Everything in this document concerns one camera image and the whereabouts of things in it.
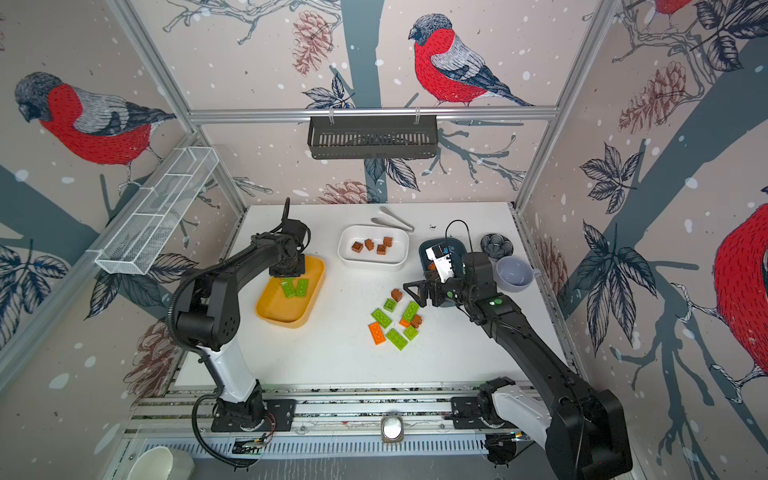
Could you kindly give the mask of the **green 2x3 lego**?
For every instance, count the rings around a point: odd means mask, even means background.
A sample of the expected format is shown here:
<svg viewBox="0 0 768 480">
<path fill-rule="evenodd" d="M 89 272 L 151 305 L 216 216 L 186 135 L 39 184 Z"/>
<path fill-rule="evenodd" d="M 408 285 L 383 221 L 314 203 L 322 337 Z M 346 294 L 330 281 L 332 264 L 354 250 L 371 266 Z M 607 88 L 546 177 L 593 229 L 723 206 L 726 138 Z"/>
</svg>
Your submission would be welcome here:
<svg viewBox="0 0 768 480">
<path fill-rule="evenodd" d="M 306 298 L 308 295 L 310 281 L 307 278 L 300 278 L 297 281 L 295 288 L 295 296 L 297 298 Z"/>
<path fill-rule="evenodd" d="M 411 301 L 406 307 L 404 313 L 402 314 L 401 319 L 410 323 L 413 320 L 413 318 L 417 315 L 418 310 L 419 310 L 419 305 L 416 302 Z"/>
</svg>

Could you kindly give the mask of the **green 2x4 lego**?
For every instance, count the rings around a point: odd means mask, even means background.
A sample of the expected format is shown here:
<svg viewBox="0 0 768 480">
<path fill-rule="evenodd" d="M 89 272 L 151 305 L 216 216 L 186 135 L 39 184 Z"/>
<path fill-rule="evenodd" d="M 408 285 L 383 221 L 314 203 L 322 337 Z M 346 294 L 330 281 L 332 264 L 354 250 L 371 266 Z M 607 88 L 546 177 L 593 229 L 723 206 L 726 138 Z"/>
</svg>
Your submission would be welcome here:
<svg viewBox="0 0 768 480">
<path fill-rule="evenodd" d="M 375 309 L 371 316 L 383 329 L 389 328 L 392 324 L 392 320 L 380 308 Z"/>
<path fill-rule="evenodd" d="M 295 297 L 294 279 L 286 278 L 281 280 L 281 289 L 286 298 Z"/>
<path fill-rule="evenodd" d="M 385 337 L 390 341 L 399 351 L 404 350 L 408 346 L 408 340 L 401 335 L 396 329 L 389 329 Z"/>
</svg>

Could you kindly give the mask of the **green 2x2 lego bottom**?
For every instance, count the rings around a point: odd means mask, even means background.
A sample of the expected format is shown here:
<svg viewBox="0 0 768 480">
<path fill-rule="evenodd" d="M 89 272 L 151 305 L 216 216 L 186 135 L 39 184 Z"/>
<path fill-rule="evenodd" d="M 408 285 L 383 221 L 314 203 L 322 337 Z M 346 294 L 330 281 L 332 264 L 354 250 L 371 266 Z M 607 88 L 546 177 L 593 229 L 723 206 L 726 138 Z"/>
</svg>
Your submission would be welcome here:
<svg viewBox="0 0 768 480">
<path fill-rule="evenodd" d="M 413 341 L 418 336 L 419 331 L 413 325 L 410 325 L 404 330 L 403 334 L 408 341 Z"/>
</svg>

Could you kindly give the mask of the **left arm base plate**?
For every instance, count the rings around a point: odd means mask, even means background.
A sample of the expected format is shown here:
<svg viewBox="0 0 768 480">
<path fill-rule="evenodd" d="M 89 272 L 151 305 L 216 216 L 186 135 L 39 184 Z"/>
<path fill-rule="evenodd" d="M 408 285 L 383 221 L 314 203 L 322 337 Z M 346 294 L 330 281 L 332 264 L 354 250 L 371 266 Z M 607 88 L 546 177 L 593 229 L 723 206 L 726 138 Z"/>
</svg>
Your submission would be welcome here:
<svg viewBox="0 0 768 480">
<path fill-rule="evenodd" d="M 216 433 L 288 432 L 297 402 L 290 399 L 231 403 L 218 399 L 211 430 Z"/>
</svg>

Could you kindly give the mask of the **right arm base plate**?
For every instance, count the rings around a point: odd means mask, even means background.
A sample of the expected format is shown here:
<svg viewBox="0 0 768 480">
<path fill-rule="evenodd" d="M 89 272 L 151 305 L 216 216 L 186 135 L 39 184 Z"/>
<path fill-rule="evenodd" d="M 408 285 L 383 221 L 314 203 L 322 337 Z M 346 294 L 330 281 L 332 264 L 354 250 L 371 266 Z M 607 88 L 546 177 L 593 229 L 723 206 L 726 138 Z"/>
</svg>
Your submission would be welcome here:
<svg viewBox="0 0 768 480">
<path fill-rule="evenodd" d="M 457 430 L 513 429 L 513 423 L 502 420 L 490 410 L 485 400 L 477 396 L 460 396 L 450 399 L 450 411 L 444 416 Z"/>
</svg>

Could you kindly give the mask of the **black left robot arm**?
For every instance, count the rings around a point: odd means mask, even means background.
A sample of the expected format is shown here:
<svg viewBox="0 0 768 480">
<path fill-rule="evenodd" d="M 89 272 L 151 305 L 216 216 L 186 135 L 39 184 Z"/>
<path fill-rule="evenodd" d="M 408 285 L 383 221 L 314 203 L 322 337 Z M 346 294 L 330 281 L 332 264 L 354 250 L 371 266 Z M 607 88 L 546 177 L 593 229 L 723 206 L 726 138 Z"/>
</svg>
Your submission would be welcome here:
<svg viewBox="0 0 768 480">
<path fill-rule="evenodd" d="M 241 320 L 240 290 L 264 271 L 280 279 L 301 276 L 310 241 L 306 224 L 283 219 L 272 230 L 252 236 L 250 245 L 232 257 L 194 269 L 172 295 L 166 316 L 169 332 L 207 369 L 222 414 L 250 424 L 260 423 L 267 414 L 260 383 L 234 344 Z"/>
</svg>

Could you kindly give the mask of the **orange 2x4 lego bottom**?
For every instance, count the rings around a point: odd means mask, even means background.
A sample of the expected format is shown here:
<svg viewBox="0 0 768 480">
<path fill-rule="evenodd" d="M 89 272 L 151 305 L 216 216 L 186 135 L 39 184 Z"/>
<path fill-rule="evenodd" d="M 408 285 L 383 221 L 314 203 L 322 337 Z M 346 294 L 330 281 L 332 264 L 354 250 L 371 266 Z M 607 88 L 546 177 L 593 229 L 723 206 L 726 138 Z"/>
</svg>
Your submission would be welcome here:
<svg viewBox="0 0 768 480">
<path fill-rule="evenodd" d="M 368 329 L 375 345 L 380 345 L 387 341 L 384 331 L 378 322 L 369 324 Z"/>
</svg>

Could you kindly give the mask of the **green 2x3 lego top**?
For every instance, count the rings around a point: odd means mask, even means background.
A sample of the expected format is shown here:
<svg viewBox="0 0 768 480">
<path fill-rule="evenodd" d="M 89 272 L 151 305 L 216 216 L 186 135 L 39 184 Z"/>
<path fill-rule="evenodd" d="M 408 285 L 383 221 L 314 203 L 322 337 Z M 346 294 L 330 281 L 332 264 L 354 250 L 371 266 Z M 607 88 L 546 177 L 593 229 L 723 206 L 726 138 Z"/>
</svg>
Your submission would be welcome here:
<svg viewBox="0 0 768 480">
<path fill-rule="evenodd" d="M 310 281 L 307 278 L 300 278 L 297 281 L 295 288 L 295 296 L 297 298 L 306 298 L 308 295 Z"/>
</svg>

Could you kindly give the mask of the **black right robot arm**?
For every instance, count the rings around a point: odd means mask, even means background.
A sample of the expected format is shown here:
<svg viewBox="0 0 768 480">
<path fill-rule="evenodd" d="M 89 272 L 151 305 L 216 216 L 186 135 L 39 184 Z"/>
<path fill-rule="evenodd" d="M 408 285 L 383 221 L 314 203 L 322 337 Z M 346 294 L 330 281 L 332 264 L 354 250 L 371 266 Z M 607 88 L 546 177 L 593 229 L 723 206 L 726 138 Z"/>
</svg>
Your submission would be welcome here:
<svg viewBox="0 0 768 480">
<path fill-rule="evenodd" d="M 613 479 L 633 468 L 624 410 L 609 390 L 597 391 L 570 370 L 530 325 L 522 309 L 501 293 L 489 257 L 468 252 L 454 272 L 442 245 L 427 249 L 422 281 L 404 284 L 421 307 L 447 300 L 480 326 L 522 369 L 539 395 L 499 377 L 482 385 L 478 405 L 489 425 L 512 423 L 546 453 L 560 479 Z"/>
</svg>

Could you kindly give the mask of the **green 2x4 lego bottom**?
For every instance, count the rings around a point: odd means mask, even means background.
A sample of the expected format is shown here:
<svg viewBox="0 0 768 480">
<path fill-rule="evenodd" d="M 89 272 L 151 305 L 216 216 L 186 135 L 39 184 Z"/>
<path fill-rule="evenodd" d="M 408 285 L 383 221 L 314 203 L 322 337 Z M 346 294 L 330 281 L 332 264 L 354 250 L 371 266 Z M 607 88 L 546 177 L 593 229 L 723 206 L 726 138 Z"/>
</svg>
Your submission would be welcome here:
<svg viewBox="0 0 768 480">
<path fill-rule="evenodd" d="M 396 329 L 389 329 L 385 337 L 390 341 L 399 351 L 404 350 L 408 346 L 408 340 L 401 335 Z"/>
</svg>

